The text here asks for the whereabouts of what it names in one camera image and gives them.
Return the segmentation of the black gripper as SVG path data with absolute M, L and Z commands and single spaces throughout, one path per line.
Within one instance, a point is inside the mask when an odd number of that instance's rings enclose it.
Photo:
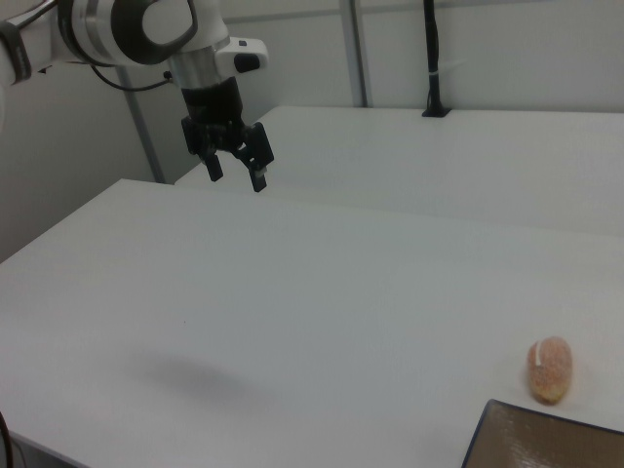
M 210 180 L 223 177 L 222 167 L 209 131 L 220 131 L 227 146 L 238 146 L 234 156 L 248 169 L 253 191 L 266 186 L 267 166 L 274 154 L 263 125 L 247 126 L 242 119 L 243 103 L 234 77 L 202 89 L 182 89 L 188 117 L 181 120 L 186 147 L 206 166 Z

